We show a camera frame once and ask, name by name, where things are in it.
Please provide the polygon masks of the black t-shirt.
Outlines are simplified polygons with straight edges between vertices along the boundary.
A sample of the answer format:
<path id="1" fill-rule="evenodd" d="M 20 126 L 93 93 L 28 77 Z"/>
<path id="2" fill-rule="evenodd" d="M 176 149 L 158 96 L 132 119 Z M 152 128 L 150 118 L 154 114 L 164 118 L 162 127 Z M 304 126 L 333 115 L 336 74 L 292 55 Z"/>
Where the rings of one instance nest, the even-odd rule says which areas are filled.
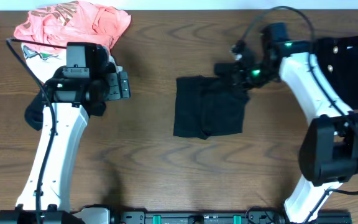
<path id="1" fill-rule="evenodd" d="M 173 135 L 205 140 L 241 133 L 248 100 L 219 78 L 177 78 Z"/>

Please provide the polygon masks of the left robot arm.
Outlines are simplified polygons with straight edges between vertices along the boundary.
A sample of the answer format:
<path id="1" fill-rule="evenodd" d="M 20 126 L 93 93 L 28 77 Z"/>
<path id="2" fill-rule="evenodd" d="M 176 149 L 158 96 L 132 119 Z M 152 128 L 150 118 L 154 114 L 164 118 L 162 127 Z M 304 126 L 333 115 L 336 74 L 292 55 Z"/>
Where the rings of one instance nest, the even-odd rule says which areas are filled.
<path id="1" fill-rule="evenodd" d="M 69 42 L 67 62 L 44 84 L 42 132 L 26 185 L 12 210 L 0 211 L 0 223 L 112 223 L 110 209 L 95 205 L 70 210 L 76 155 L 90 116 L 105 103 L 131 96 L 127 72 L 102 45 Z"/>

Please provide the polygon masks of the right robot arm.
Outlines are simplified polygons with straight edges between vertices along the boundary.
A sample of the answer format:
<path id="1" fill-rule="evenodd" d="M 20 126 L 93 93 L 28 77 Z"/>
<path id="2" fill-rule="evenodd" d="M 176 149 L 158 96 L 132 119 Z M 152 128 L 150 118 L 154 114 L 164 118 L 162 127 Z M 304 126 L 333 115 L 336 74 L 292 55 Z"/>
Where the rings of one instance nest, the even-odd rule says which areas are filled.
<path id="1" fill-rule="evenodd" d="M 345 213 L 321 213 L 328 197 L 358 174 L 358 113 L 334 91 L 312 51 L 311 41 L 292 40 L 282 22 L 261 32 L 263 59 L 255 60 L 243 40 L 233 46 L 232 63 L 217 63 L 214 72 L 236 93 L 285 82 L 308 122 L 298 154 L 301 177 L 284 201 L 275 223 L 350 223 Z"/>

